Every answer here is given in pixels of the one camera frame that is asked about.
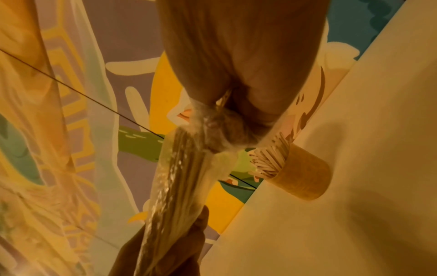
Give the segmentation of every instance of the bundle of toothpicks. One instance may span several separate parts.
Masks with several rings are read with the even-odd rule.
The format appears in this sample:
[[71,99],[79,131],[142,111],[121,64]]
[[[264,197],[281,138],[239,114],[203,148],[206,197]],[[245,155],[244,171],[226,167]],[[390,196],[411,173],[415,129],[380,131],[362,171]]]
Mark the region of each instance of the bundle of toothpicks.
[[255,149],[250,154],[251,163],[255,165],[256,170],[250,171],[249,174],[266,180],[274,178],[284,167],[289,152],[290,142],[280,132],[274,137],[271,145]]

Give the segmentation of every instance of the hand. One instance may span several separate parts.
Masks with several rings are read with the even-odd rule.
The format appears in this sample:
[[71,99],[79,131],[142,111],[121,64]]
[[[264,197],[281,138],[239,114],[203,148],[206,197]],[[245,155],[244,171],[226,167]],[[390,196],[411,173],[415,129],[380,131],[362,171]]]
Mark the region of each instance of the hand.
[[329,0],[157,0],[164,49],[188,95],[264,136],[304,84]]
[[[167,254],[158,262],[156,276],[199,276],[197,263],[205,235],[203,231],[208,225],[209,210],[205,206],[202,213],[191,226],[185,237],[180,238]],[[118,253],[109,276],[132,276],[144,236],[145,226],[129,240]]]

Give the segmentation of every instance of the wall mural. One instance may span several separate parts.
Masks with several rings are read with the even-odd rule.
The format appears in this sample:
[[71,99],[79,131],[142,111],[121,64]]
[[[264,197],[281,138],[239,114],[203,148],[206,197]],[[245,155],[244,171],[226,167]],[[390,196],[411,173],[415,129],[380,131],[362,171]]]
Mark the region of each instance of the wall mural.
[[[305,128],[402,3],[332,0],[285,136]],[[0,0],[0,50],[0,274],[106,275],[147,217],[163,138],[190,120],[155,3]],[[212,188],[203,256],[262,182],[248,174],[250,151]]]

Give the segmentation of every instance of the string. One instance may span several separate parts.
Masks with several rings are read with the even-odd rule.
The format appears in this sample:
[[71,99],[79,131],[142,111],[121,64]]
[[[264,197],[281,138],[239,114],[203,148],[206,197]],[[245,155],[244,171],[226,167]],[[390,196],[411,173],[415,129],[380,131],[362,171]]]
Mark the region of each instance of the string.
[[[111,109],[110,107],[108,107],[108,106],[106,106],[106,105],[100,103],[99,101],[97,101],[97,100],[91,98],[90,96],[87,96],[86,94],[84,94],[84,93],[80,92],[79,90],[77,90],[77,89],[75,89],[75,88],[69,86],[68,84],[64,83],[63,81],[60,81],[60,80],[58,80],[57,78],[51,76],[50,74],[47,74],[46,72],[43,72],[43,71],[41,71],[40,69],[38,69],[38,68],[36,68],[36,67],[33,67],[32,65],[26,63],[25,61],[23,61],[23,60],[17,58],[16,56],[14,56],[14,55],[12,55],[12,54],[6,52],[5,50],[3,50],[3,49],[1,49],[1,48],[0,48],[0,51],[2,51],[3,53],[5,53],[6,55],[12,57],[13,59],[15,59],[15,60],[17,60],[17,61],[19,61],[19,62],[21,62],[21,63],[27,65],[27,66],[29,66],[30,68],[32,68],[32,69],[34,69],[34,70],[36,70],[36,71],[42,73],[43,75],[49,77],[50,79],[52,79],[52,80],[54,80],[54,81],[56,81],[56,82],[58,82],[58,83],[64,85],[65,87],[67,87],[67,88],[69,88],[69,89],[75,91],[76,93],[79,93],[80,95],[82,95],[82,96],[86,97],[87,99],[89,99],[89,100],[91,100],[91,101],[97,103],[98,105],[100,105],[100,106],[106,108],[107,110],[114,112],[115,114],[117,114],[117,115],[119,115],[120,117],[122,117],[122,118],[128,120],[129,122],[131,122],[131,123],[133,123],[133,124],[136,124],[137,126],[139,126],[139,127],[143,128],[143,129],[149,131],[150,133],[152,133],[152,134],[154,134],[154,135],[160,137],[161,139],[164,139],[164,137],[162,137],[161,135],[159,135],[159,134],[157,134],[157,133],[151,131],[150,129],[148,129],[148,128],[146,128],[146,127],[140,125],[140,124],[138,124],[136,121],[134,121],[134,120],[132,120],[132,119],[126,117],[125,115],[123,115],[123,114],[121,114],[121,113],[119,113],[119,112],[117,112],[117,111]],[[253,186],[253,185],[251,185],[250,183],[248,183],[248,182],[246,182],[246,181],[244,181],[244,180],[242,180],[242,179],[236,177],[235,175],[233,175],[233,174],[229,174],[229,175],[230,175],[231,177],[233,177],[233,178],[235,178],[235,179],[237,179],[237,180],[239,180],[239,181],[241,181],[241,182],[243,182],[243,183],[245,183],[245,184],[247,184],[247,185],[249,185],[249,186],[251,186],[251,187],[253,187],[253,188],[256,189],[255,186]]]

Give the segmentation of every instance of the beige table surface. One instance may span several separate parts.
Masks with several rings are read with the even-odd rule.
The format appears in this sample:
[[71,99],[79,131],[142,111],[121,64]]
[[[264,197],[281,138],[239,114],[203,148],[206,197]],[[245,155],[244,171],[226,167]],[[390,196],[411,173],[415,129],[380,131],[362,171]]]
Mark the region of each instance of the beige table surface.
[[437,1],[406,1],[296,144],[333,166],[329,190],[262,184],[202,276],[437,275]]

